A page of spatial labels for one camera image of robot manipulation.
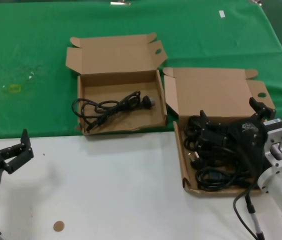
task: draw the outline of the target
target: black cable bundle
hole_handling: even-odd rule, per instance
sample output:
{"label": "black cable bundle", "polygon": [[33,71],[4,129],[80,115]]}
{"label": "black cable bundle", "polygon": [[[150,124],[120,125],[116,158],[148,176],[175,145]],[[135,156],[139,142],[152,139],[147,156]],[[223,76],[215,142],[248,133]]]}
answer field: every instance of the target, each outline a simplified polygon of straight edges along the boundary
{"label": "black cable bundle", "polygon": [[[226,125],[217,128],[215,124],[213,125],[210,124],[210,122],[206,122],[205,128],[208,128],[213,132],[218,131],[218,136],[216,136],[216,139],[218,140],[227,139],[227,137],[229,137],[225,134],[228,131]],[[245,190],[233,200],[233,209],[240,222],[253,236],[253,238],[255,240],[264,240],[264,234],[260,229],[256,217],[253,218],[256,228],[256,234],[254,234],[241,218],[236,206],[237,201],[241,197],[245,196],[249,213],[251,215],[255,214],[255,209],[251,203],[249,194],[252,189],[257,187],[258,176],[262,173],[262,166],[264,163],[261,162],[260,166],[255,166],[255,169],[245,169],[245,167],[241,164],[242,161],[240,157],[244,158],[242,154],[239,154],[235,150],[231,149],[229,145],[220,145],[215,142],[211,142],[208,139],[204,139],[202,137],[203,131],[205,131],[205,129],[202,129],[200,116],[191,116],[184,128],[184,147],[191,152],[196,152],[199,156],[197,159],[192,159],[193,161],[191,162],[191,166],[196,169],[195,179],[197,181],[198,189],[214,192],[230,186],[245,188]],[[227,172],[218,169],[219,167],[229,166],[232,166],[235,170]]]}
{"label": "black cable bundle", "polygon": [[[104,124],[109,117],[117,114],[118,112],[133,111],[140,108],[150,109],[155,105],[153,98],[144,96],[142,101],[140,98],[140,91],[135,91],[130,95],[123,98],[121,101],[108,100],[100,103],[91,101],[85,98],[78,98],[72,103],[72,111],[79,118],[82,118],[88,125],[86,130],[89,132],[96,126]],[[75,110],[75,106],[78,102],[84,102],[79,109],[80,113]],[[94,111],[99,115],[85,115],[86,106],[94,106]]]}
{"label": "black cable bundle", "polygon": [[[199,156],[191,162],[191,166],[196,169],[195,179],[198,189],[208,192],[219,191],[230,186],[247,188],[251,184],[246,181],[251,175],[244,167],[238,154],[223,145],[215,144],[202,138],[201,117],[191,116],[184,128],[186,136],[183,145]],[[232,167],[234,171],[227,172],[219,167]]]}

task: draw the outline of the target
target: white table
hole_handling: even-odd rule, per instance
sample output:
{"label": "white table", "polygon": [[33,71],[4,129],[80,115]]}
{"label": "white table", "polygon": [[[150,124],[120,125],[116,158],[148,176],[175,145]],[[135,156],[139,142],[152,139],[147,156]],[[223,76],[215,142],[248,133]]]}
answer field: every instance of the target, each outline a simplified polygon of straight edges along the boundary
{"label": "white table", "polygon": [[[8,240],[251,240],[233,197],[182,188],[175,134],[32,138],[34,159],[0,185]],[[19,139],[0,139],[0,149]],[[267,240],[282,240],[274,201],[252,198]],[[254,230],[244,200],[243,219]],[[53,225],[65,228],[55,232]]]}

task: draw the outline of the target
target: green fabric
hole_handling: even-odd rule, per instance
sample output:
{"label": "green fabric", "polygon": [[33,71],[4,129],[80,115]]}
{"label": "green fabric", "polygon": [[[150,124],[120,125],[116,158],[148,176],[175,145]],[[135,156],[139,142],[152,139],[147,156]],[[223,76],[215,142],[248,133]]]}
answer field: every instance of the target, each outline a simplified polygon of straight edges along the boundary
{"label": "green fabric", "polygon": [[[71,111],[77,81],[65,67],[70,37],[151,32],[166,66],[258,69],[282,118],[282,47],[262,9],[247,0],[2,3],[0,138],[19,137],[23,128],[32,137],[81,134]],[[159,130],[172,130],[172,120]]]}

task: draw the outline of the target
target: open cardboard box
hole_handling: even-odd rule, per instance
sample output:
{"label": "open cardboard box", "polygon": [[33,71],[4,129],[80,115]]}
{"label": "open cardboard box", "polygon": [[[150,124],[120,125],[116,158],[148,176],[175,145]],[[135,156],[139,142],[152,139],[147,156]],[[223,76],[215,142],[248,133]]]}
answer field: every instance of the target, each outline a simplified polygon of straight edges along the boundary
{"label": "open cardboard box", "polygon": [[[166,125],[167,109],[159,71],[167,55],[155,33],[143,35],[77,38],[70,41],[66,66],[80,75],[77,78],[77,97],[96,103],[121,101],[135,91],[140,97],[154,98],[151,109],[119,112],[102,126],[86,131],[87,123],[79,118],[84,135],[136,131]],[[97,115],[94,107],[84,109],[87,116]]]}
{"label": "open cardboard box", "polygon": [[[274,104],[262,81],[250,80],[258,75],[256,70],[229,68],[171,68],[163,69],[166,103],[179,115],[174,131],[182,185],[187,192],[212,194],[198,189],[196,170],[190,165],[184,148],[184,127],[190,116],[200,115],[200,110],[214,122],[230,123],[247,118],[255,112],[249,105],[250,97],[274,109]],[[241,188],[227,188],[213,194],[237,194]]]}

